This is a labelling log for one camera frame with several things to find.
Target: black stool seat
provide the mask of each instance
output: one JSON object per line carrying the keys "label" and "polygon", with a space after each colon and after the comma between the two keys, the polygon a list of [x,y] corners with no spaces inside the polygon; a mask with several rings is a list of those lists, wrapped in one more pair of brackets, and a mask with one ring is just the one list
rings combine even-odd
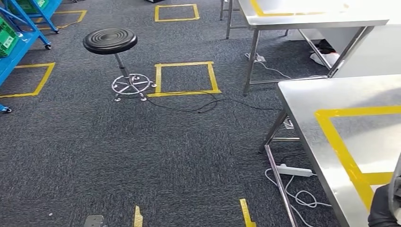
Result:
{"label": "black stool seat", "polygon": [[115,54],[131,49],[137,42],[137,36],[127,28],[108,28],[88,34],[83,44],[92,53]]}

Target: blue shelving rack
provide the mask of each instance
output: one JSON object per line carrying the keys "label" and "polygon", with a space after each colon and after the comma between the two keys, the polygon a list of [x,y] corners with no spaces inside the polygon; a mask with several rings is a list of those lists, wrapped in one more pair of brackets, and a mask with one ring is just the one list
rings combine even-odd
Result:
{"label": "blue shelving rack", "polygon": [[[28,52],[29,48],[36,41],[37,38],[40,38],[46,49],[50,50],[52,48],[51,43],[36,27],[35,23],[31,20],[31,17],[43,17],[46,22],[50,21],[50,18],[52,17],[58,6],[61,4],[62,0],[52,0],[43,10],[40,9],[35,0],[30,1],[38,9],[38,14],[32,14],[29,16],[23,11],[23,9],[18,5],[15,0],[7,0],[5,1],[5,7],[0,6],[0,12],[9,19],[9,22],[11,22],[11,24],[13,24],[15,28],[19,30],[19,40],[17,41],[17,44],[11,51],[10,55],[0,58],[0,86],[12,72],[15,66],[19,63],[22,57],[26,54],[26,52]],[[18,15],[14,15],[8,11],[9,4],[11,4],[12,7],[18,12]],[[15,21],[27,25],[31,29],[31,31],[23,31],[18,26],[18,24],[15,23]],[[0,111],[9,113],[11,112],[11,109],[0,104]]]}

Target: white cable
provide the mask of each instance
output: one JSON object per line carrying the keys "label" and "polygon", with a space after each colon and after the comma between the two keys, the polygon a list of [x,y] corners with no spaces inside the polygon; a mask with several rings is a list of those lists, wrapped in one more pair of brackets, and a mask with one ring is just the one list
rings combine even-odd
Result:
{"label": "white cable", "polygon": [[[278,187],[278,186],[277,186],[277,183],[274,182],[269,176],[267,176],[267,172],[270,171],[270,170],[271,170],[271,168],[270,168],[270,169],[266,169],[266,171],[264,172],[264,175],[265,175],[265,176],[267,177],[267,179],[270,180],[276,187]],[[289,180],[289,182],[287,183],[287,185],[286,185],[286,187],[285,187],[285,191],[286,191],[287,195],[289,195],[289,196],[291,196],[292,198],[294,198],[295,201],[296,201],[298,204],[300,204],[300,205],[302,205],[302,206],[307,206],[307,207],[310,207],[310,208],[315,208],[318,204],[319,204],[319,205],[323,205],[323,206],[331,207],[330,204],[326,204],[326,203],[322,203],[322,202],[317,202],[316,198],[312,195],[312,193],[310,193],[310,192],[308,192],[308,191],[301,190],[301,191],[299,191],[296,195],[293,195],[293,194],[289,193],[288,190],[287,190],[287,188],[288,188],[288,186],[291,184],[291,182],[292,182],[292,180],[294,179],[294,177],[295,177],[295,176],[293,175],[293,176],[291,177],[291,179]],[[300,198],[298,198],[298,196],[299,196],[301,193],[303,193],[303,192],[305,192],[305,193],[307,193],[308,195],[310,195],[310,196],[312,197],[312,199],[314,200],[314,202],[312,202],[312,203],[306,203],[306,202],[304,202],[303,200],[301,200]],[[304,220],[304,218],[302,217],[302,215],[299,213],[299,211],[298,211],[297,209],[295,209],[294,206],[292,206],[291,204],[290,204],[290,206],[291,206],[291,208],[298,214],[299,218],[301,218],[302,222],[303,222],[306,226],[308,226],[308,227],[313,227],[313,226],[309,225],[309,224]]]}
{"label": "white cable", "polygon": [[[245,57],[247,57],[248,60],[249,60],[249,59],[250,59],[250,54],[249,54],[249,53],[245,53]],[[288,78],[288,79],[292,79],[291,77],[284,75],[282,72],[280,72],[280,71],[278,71],[278,70],[271,69],[271,68],[267,68],[266,65],[265,65],[263,62],[261,62],[261,61],[254,60],[253,62],[254,62],[254,63],[255,63],[255,62],[256,62],[256,63],[260,63],[260,64],[262,64],[262,65],[264,66],[265,69],[276,71],[276,72],[278,72],[280,75],[282,75],[282,76],[284,76],[284,77],[286,77],[286,78]]]}

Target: steel table top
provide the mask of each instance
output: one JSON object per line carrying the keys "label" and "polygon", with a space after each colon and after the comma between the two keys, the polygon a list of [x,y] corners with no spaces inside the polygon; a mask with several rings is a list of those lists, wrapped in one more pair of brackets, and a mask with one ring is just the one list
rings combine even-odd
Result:
{"label": "steel table top", "polygon": [[367,226],[401,152],[401,75],[284,81],[284,109],[342,226]]}
{"label": "steel table top", "polygon": [[341,2],[333,5],[335,10],[316,7],[314,0],[302,2],[298,8],[291,8],[291,0],[238,0],[245,20],[250,29],[285,30],[328,27],[381,26],[389,20],[389,16],[378,1],[348,0],[353,4]]}

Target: person's hand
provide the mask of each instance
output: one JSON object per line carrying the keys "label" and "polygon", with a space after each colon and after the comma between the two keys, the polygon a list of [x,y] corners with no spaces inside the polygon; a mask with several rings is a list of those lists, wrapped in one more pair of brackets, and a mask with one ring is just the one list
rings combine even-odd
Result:
{"label": "person's hand", "polygon": [[373,196],[370,214],[367,218],[370,227],[399,227],[397,219],[389,210],[388,203],[389,185],[384,185],[376,189]]}

